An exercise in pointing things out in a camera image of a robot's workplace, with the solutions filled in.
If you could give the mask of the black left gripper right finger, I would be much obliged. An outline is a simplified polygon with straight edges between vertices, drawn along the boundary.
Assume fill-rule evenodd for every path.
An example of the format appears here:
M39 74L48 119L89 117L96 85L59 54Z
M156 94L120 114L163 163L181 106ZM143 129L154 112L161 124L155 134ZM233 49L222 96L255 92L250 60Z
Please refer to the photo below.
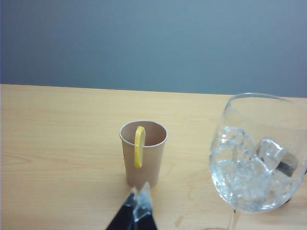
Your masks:
M135 198L133 217L135 230L158 230L153 217L153 201L148 182L143 185Z

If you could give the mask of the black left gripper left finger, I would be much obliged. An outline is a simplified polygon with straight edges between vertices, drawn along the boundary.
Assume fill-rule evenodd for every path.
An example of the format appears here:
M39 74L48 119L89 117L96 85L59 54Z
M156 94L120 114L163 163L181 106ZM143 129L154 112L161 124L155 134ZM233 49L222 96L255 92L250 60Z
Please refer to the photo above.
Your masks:
M113 217L106 230L133 230L134 229L134 208L136 207L137 189L130 190L126 200Z

